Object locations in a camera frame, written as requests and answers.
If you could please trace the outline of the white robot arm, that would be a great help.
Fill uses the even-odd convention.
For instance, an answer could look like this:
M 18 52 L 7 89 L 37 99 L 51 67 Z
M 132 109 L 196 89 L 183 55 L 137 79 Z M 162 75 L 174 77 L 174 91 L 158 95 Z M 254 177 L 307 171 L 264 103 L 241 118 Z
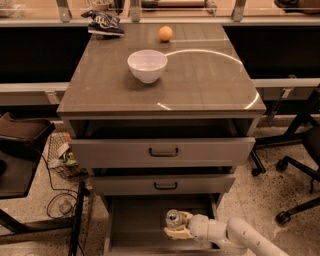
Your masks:
M 166 214 L 164 232 L 174 240 L 210 242 L 223 251 L 238 255 L 244 255 L 250 249 L 256 256 L 289 256 L 239 217 L 222 222 L 202 214 L 172 209 Z

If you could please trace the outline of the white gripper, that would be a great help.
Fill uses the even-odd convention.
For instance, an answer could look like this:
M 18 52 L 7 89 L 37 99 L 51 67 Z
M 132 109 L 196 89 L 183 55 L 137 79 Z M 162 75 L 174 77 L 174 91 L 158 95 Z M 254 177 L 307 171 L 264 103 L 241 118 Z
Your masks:
M 205 215 L 192 215 L 186 211 L 179 211 L 177 214 L 177 221 L 179 223 L 188 223 L 189 229 L 183 227 L 182 229 L 165 228 L 166 235 L 173 240 L 187 240 L 194 239 L 195 241 L 204 242 L 208 240 L 209 218 Z

